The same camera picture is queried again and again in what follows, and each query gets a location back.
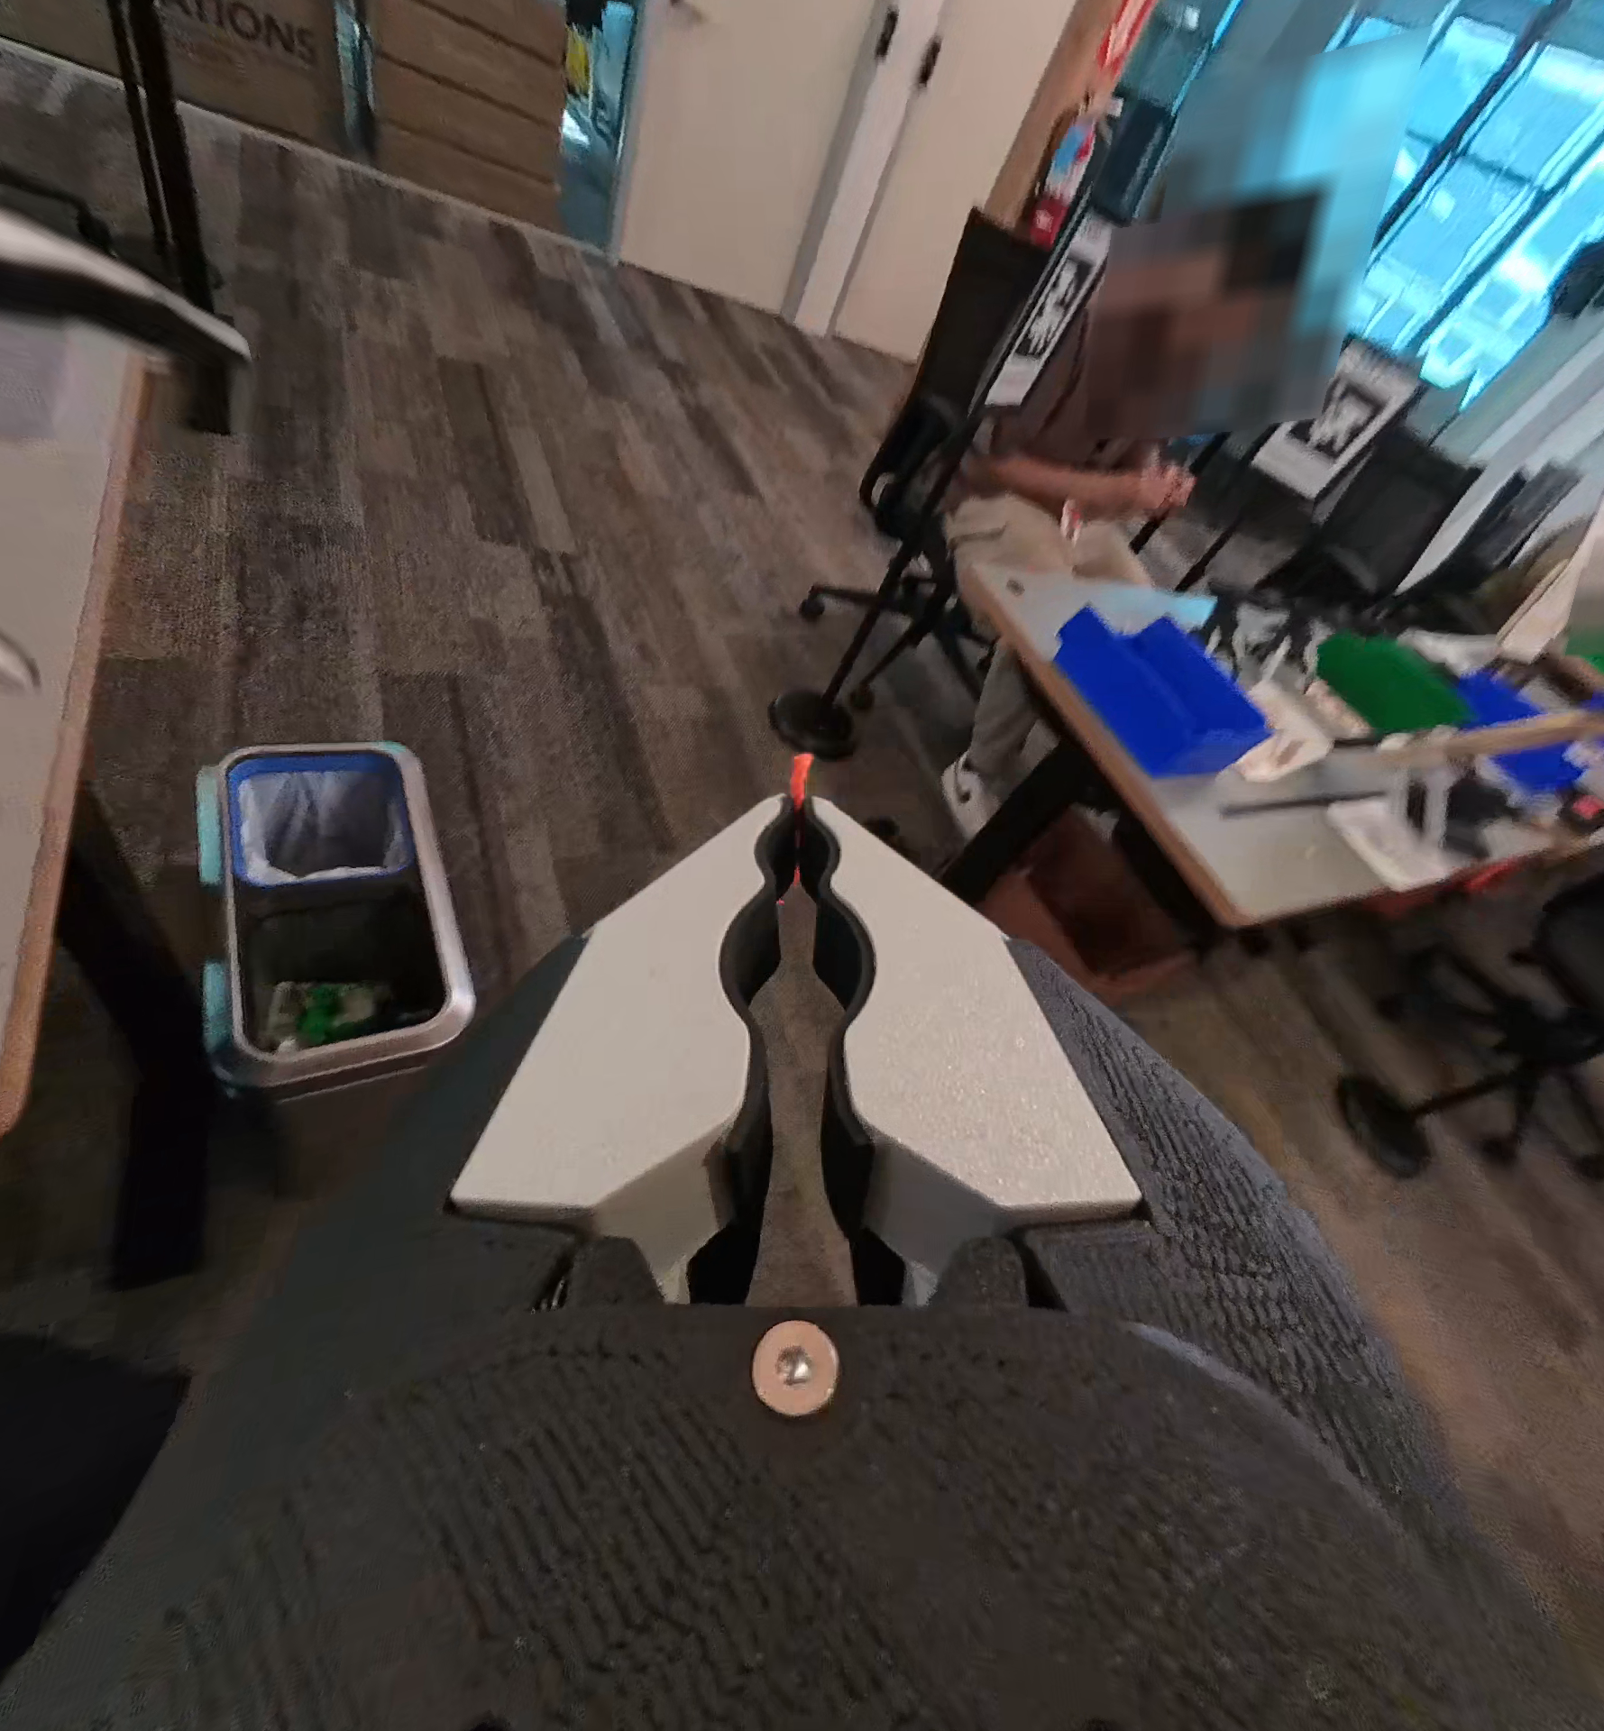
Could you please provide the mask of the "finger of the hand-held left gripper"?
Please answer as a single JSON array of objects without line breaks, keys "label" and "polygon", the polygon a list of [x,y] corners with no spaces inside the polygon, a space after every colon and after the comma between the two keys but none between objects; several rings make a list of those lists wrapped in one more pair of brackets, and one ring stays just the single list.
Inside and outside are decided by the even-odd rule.
[{"label": "finger of the hand-held left gripper", "polygon": [[[197,309],[150,272],[0,214],[0,332],[75,320],[185,368],[230,369],[252,360],[226,320]],[[0,357],[22,360],[22,349],[22,336],[0,336]]]}]

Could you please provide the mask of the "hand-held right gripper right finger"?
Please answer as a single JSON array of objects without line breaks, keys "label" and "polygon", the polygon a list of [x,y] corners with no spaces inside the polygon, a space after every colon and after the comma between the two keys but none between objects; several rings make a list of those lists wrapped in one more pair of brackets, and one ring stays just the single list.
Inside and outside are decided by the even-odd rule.
[{"label": "hand-held right gripper right finger", "polygon": [[832,797],[804,805],[827,1058],[819,1176],[842,1236],[898,1265],[1138,1217],[1092,1093],[1011,936]]}]

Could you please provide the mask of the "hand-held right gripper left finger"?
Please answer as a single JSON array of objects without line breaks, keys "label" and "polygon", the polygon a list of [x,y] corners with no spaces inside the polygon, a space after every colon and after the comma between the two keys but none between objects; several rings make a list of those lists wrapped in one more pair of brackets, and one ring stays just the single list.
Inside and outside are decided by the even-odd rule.
[{"label": "hand-held right gripper left finger", "polygon": [[755,1076],[720,946],[771,895],[757,841],[785,818],[792,797],[757,797],[590,926],[450,1189],[457,1217],[624,1236],[650,1274],[687,1274],[719,1236]]}]

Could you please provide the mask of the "black stand pole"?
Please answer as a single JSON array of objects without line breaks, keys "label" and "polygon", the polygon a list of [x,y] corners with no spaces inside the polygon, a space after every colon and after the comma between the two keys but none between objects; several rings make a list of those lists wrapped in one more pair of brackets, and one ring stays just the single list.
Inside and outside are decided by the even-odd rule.
[{"label": "black stand pole", "polygon": [[181,124],[163,20],[156,0],[111,0],[111,32],[122,84],[122,116],[139,159],[145,217],[159,272],[190,309],[219,314],[219,272],[201,236],[201,194],[190,176],[190,143]]}]

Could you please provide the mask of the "large cardboard box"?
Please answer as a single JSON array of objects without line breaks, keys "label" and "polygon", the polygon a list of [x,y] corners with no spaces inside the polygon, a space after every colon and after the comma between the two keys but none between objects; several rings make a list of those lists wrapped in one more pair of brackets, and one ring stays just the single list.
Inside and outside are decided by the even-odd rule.
[{"label": "large cardboard box", "polygon": [[[306,143],[342,143],[336,5],[321,0],[159,0],[181,101]],[[0,34],[94,72],[117,65],[105,0],[7,0]]]}]

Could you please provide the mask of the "dark grey bin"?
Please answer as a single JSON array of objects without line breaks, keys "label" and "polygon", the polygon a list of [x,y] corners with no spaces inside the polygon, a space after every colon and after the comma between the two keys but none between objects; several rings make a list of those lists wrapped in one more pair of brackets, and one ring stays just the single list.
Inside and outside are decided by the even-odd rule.
[{"label": "dark grey bin", "polygon": [[197,775],[205,1064],[276,1140],[285,1197],[330,1189],[473,1021],[420,753],[236,746]]}]

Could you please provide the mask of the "grey work table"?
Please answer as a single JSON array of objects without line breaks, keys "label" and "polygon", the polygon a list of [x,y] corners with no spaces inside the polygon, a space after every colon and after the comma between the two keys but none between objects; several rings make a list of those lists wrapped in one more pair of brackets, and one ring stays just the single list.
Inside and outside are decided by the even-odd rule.
[{"label": "grey work table", "polygon": [[1386,895],[1386,881],[1336,834],[1332,810],[1275,810],[1280,797],[1384,795],[1368,753],[1332,753],[1280,786],[1253,786],[1233,768],[1203,780],[1148,780],[1104,715],[1059,675],[1059,630],[1077,607],[1113,607],[1113,626],[1203,626],[1203,592],[1088,583],[1074,574],[1014,574],[962,555],[966,602],[1026,670],[1059,746],[1005,795],[976,841],[943,868],[943,884],[986,903],[993,884],[1074,810],[1132,814],[1148,841],[1138,874],[1209,932],[1304,922],[1332,909]]}]

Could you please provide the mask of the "large blue parts bin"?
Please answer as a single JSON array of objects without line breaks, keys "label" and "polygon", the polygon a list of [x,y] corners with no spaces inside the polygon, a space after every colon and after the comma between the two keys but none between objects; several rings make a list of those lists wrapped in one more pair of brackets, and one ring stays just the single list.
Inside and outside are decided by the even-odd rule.
[{"label": "large blue parts bin", "polygon": [[1212,780],[1275,735],[1224,659],[1173,618],[1119,632],[1077,607],[1050,667],[1148,780]]}]

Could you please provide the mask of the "black office chair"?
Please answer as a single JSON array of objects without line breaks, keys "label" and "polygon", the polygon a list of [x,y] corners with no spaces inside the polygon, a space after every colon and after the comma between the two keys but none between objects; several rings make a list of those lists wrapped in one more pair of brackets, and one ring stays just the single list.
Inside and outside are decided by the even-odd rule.
[{"label": "black office chair", "polygon": [[1384,1021],[1425,1021],[1464,1039],[1485,1070],[1475,1081],[1404,1097],[1370,1070],[1336,1081],[1336,1112],[1353,1145],[1395,1179],[1429,1172],[1429,1123],[1475,1103],[1505,1103],[1505,1135],[1483,1140],[1490,1165],[1518,1165],[1543,1131],[1548,1093],[1564,1097],[1573,1135],[1555,1131],[1568,1172],[1604,1184],[1604,1112],[1591,1067],[1604,1064],[1604,870],[1548,895],[1518,970],[1555,991],[1555,1007],[1483,970],[1448,942],[1404,953],[1397,991],[1379,1000]]},{"label": "black office chair", "polygon": [[1483,463],[1459,463],[1409,430],[1379,432],[1368,463],[1304,545],[1269,574],[1269,586],[1340,607],[1395,598],[1475,477]]}]

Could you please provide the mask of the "small blue parts bin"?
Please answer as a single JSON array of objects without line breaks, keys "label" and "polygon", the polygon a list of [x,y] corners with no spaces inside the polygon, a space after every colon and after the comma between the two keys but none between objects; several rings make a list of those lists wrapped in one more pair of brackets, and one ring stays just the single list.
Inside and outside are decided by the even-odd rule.
[{"label": "small blue parts bin", "polygon": [[[1543,715],[1518,686],[1490,670],[1459,675],[1456,689],[1469,713],[1459,733],[1520,726]],[[1525,797],[1568,795],[1582,780],[1582,764],[1568,746],[1520,746],[1485,760],[1485,768],[1495,768]]]}]

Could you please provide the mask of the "white door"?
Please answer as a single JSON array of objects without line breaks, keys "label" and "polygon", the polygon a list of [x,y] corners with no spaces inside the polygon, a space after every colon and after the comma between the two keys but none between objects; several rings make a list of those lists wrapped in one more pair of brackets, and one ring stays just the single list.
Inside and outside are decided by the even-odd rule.
[{"label": "white door", "polygon": [[943,5],[936,72],[907,99],[898,153],[834,305],[834,341],[919,360],[966,217],[998,193],[1067,14],[1074,0]]},{"label": "white door", "polygon": [[870,32],[870,0],[640,5],[621,263],[781,314]]}]

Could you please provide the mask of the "black stool chair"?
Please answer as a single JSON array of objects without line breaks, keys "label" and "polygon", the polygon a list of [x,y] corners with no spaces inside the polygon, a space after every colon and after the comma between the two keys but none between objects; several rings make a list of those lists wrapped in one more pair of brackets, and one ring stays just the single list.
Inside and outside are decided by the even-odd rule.
[{"label": "black stool chair", "polygon": [[919,642],[937,642],[953,682],[979,694],[979,670],[966,647],[986,647],[986,638],[962,598],[943,514],[951,484],[993,419],[993,407],[976,407],[986,360],[1050,247],[1037,251],[1037,263],[1014,260],[1005,234],[970,214],[911,386],[855,490],[870,528],[895,543],[895,563],[878,586],[813,583],[796,607],[801,618],[819,618],[827,607],[855,611],[832,682],[771,701],[771,726],[796,753],[819,764],[849,760],[870,686]]}]

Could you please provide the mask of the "black white marker sign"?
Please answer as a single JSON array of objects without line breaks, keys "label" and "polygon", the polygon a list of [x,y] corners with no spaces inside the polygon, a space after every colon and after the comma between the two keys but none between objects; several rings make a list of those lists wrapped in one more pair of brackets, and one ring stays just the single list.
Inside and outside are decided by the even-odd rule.
[{"label": "black white marker sign", "polygon": [[1263,445],[1263,473],[1296,500],[1322,500],[1370,445],[1417,400],[1425,369],[1360,336],[1340,346],[1325,400],[1309,425],[1289,425]]},{"label": "black white marker sign", "polygon": [[1074,217],[1074,228],[1059,236],[1059,247],[1043,263],[1043,278],[1011,314],[1005,336],[998,341],[998,357],[986,360],[976,407],[1024,407],[1045,369],[1050,349],[1081,314],[1088,293],[1100,287],[1110,268],[1113,224],[1104,224],[1092,206]]}]

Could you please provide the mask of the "wooden post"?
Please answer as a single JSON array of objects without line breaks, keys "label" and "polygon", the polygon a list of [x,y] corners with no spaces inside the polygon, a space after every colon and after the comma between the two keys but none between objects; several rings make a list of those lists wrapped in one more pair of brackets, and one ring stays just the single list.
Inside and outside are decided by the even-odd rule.
[{"label": "wooden post", "polygon": [[1156,0],[1074,0],[1063,34],[1037,77],[1037,93],[1026,101],[1026,120],[1005,150],[1005,164],[979,203],[979,217],[1005,234],[1005,247],[1026,263],[1037,263],[1034,243],[1034,203],[1045,179],[1045,164],[1063,143],[1063,134],[1081,124],[1119,120],[1119,77],[1132,72],[1132,57],[1156,14]]}]

